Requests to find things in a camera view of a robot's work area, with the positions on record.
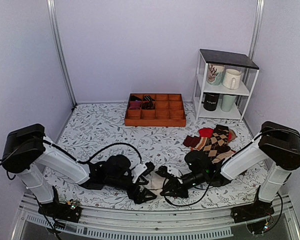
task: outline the mint green mug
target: mint green mug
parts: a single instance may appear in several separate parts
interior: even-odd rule
[[[224,94],[222,96],[221,110],[226,112],[226,113],[230,112],[230,110],[232,109],[233,104],[236,101],[236,97],[237,97],[237,95]]]

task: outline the wooden compartment organizer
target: wooden compartment organizer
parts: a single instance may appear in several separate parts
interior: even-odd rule
[[[151,96],[155,100],[153,101],[154,109],[129,109],[132,95],[142,100],[144,96]],[[126,126],[185,127],[186,122],[185,108],[181,94],[130,94],[124,118]]]

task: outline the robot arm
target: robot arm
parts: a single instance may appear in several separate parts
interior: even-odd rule
[[[184,159],[192,172],[176,177],[169,166],[161,166],[156,171],[168,179],[160,193],[162,196],[188,198],[188,189],[192,187],[204,182],[214,187],[224,186],[253,165],[272,160],[274,163],[257,190],[254,203],[232,209],[236,223],[248,221],[273,214],[271,205],[279,188],[291,172],[300,167],[300,134],[295,129],[267,121],[252,142],[219,166],[212,164],[201,151],[191,151]]]
[[[101,190],[107,185],[126,190],[136,204],[157,197],[150,190],[141,189],[141,185],[148,183],[144,176],[154,169],[153,163],[138,164],[130,169],[130,160],[116,155],[107,161],[83,164],[55,145],[44,130],[42,125],[34,124],[9,133],[0,162],[0,166],[18,176],[33,192],[40,203],[40,213],[78,222],[81,208],[72,201],[60,203],[56,188],[48,184],[36,164],[48,166],[86,189]]]

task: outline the black shelf top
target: black shelf top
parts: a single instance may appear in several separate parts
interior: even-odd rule
[[[248,69],[259,69],[259,67],[245,54],[208,49],[200,49],[200,53],[207,64],[220,64]]]

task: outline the mug handle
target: mug handle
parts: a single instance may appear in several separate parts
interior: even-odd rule
[[[233,77],[233,78],[232,78],[232,83],[231,83],[230,89],[231,89],[231,90],[235,89],[235,85],[236,85],[236,78]]]

